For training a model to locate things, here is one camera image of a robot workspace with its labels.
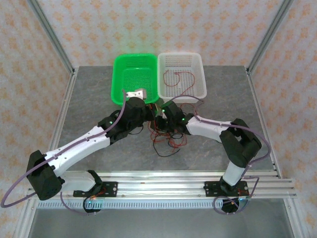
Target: white basket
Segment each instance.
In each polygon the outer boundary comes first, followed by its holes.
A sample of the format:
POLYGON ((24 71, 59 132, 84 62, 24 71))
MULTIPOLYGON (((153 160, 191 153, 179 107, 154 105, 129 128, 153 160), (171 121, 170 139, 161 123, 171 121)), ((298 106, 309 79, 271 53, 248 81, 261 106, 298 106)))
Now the white basket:
MULTIPOLYGON (((175 96, 191 95, 199 99, 207 95, 203 62, 198 53, 161 53, 158 55, 158 95, 169 101, 175 96)), ((175 103, 196 103, 191 97, 180 97, 175 103)))

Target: black mounting plate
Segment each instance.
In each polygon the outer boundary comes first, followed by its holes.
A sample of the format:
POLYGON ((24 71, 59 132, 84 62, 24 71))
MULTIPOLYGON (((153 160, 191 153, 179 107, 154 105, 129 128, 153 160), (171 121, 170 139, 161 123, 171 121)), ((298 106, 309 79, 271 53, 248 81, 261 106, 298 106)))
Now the black mounting plate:
MULTIPOLYGON (((118 182, 108 182, 108 181, 103 182, 103 185, 100 191, 102 191, 103 189, 105 189, 106 192, 98 195, 98 197, 117 197, 118 182)), ((73 196, 74 197, 90 197, 91 194, 89 192, 76 190, 74 191, 73 196)))
POLYGON ((235 188, 232 191, 224 192, 220 187, 220 181, 206 181, 204 190, 206 192, 206 197, 241 197, 249 196, 248 184, 246 181, 237 182, 235 188))

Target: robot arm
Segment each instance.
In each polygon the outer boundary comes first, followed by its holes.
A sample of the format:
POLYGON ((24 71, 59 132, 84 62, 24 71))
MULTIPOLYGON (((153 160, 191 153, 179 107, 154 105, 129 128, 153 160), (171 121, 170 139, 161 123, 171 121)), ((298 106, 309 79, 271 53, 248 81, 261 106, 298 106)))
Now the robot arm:
POLYGON ((151 126, 155 124, 155 130, 201 135, 221 142, 230 163, 220 184, 224 194, 229 194, 240 181, 247 164, 260 150, 262 145, 259 140, 251 132, 229 126, 231 124, 247 126, 240 119, 233 122, 219 122, 193 114, 185 115, 172 101, 163 104, 161 109, 164 115, 155 117, 156 106, 154 104, 146 105, 143 98, 133 92, 130 100, 126 102, 122 117, 107 133, 105 130, 117 120, 116 114, 119 111, 102 119, 92 130, 65 146, 46 154, 42 154, 40 151, 32 153, 27 170, 56 156, 55 159, 27 176, 39 199, 47 200, 63 190, 87 191, 91 195, 100 192, 102 181, 96 172, 77 172, 71 178, 66 177, 64 172, 89 154, 125 138, 129 132, 142 126, 144 122, 154 120, 156 123, 152 123, 151 126))
POLYGON ((164 116, 156 118, 158 129, 201 135, 222 143, 230 162, 220 179, 221 189, 225 193, 232 191, 240 181, 248 163, 262 147, 261 142, 252 132, 230 127, 231 125, 248 127, 247 124, 241 119, 233 122, 215 121, 193 114, 185 115, 173 101, 163 104, 161 108, 164 116))
POLYGON ((94 171, 77 172, 71 178, 63 174, 86 156, 112 145, 144 122, 155 119, 156 107, 154 104, 145 104, 143 99, 146 95, 143 90, 127 93, 127 96, 131 98, 125 104, 122 117, 107 133, 105 130, 117 120, 119 111, 102 119, 85 135, 67 145, 46 154, 38 150, 30 155, 27 171, 49 158, 56 157, 27 176, 40 200, 47 200, 63 190, 89 191, 92 195, 100 191, 102 182, 94 171))

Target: floor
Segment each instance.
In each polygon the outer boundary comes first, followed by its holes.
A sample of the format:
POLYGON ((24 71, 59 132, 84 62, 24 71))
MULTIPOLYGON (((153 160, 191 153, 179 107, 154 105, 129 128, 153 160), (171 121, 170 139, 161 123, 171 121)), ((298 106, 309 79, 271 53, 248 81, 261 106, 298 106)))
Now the floor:
POLYGON ((234 216, 211 209, 108 209, 79 216, 37 209, 29 238, 292 238, 282 199, 253 199, 234 216))
MULTIPOLYGON (((243 66, 204 66, 207 97, 199 108, 202 117, 220 121, 243 119, 247 125, 262 131, 259 115, 243 66)), ((120 109, 110 98, 111 66, 80 67, 59 146, 83 135, 104 117, 120 109)), ((185 112, 191 108, 184 107, 185 112)), ((159 143, 157 150, 167 155, 171 148, 159 143)), ((263 148, 258 156, 265 154, 263 148)), ((201 136, 188 136, 187 146, 170 157, 159 157, 153 149, 148 129, 138 135, 116 142, 89 155, 70 170, 96 171, 224 171, 229 163, 221 144, 201 136)), ((255 164, 252 170, 272 170, 268 158, 255 164)))

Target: wall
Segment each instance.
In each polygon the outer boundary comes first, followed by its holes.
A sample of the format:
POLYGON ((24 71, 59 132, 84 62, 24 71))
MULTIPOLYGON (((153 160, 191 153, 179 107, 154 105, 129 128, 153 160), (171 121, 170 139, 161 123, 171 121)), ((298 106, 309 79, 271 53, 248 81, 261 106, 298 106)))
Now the wall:
POLYGON ((248 65, 282 0, 39 0, 75 67, 123 53, 191 51, 248 65))
POLYGON ((295 0, 252 76, 283 176, 317 237, 317 8, 295 0))
MULTIPOLYGON (((0 198, 25 173, 33 151, 49 146, 69 79, 26 0, 0 1, 0 198)), ((21 198, 27 181, 10 196, 21 198)), ((10 238, 23 204, 0 208, 1 237, 10 238)))

